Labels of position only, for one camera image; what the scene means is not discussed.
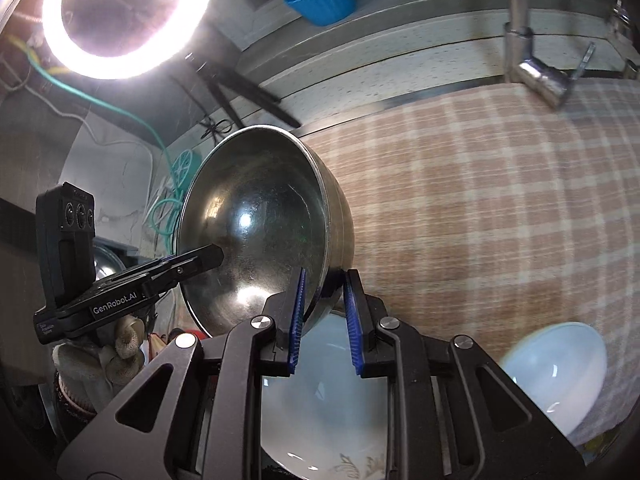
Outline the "gloved left hand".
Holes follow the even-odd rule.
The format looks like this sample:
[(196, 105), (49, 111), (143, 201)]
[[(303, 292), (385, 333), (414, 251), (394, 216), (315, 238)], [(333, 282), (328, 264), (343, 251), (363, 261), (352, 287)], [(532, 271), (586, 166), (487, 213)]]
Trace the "gloved left hand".
[(115, 323), (113, 336), (108, 344), (62, 342), (52, 349), (63, 396), (86, 413), (104, 410), (143, 368), (142, 319), (125, 315)]

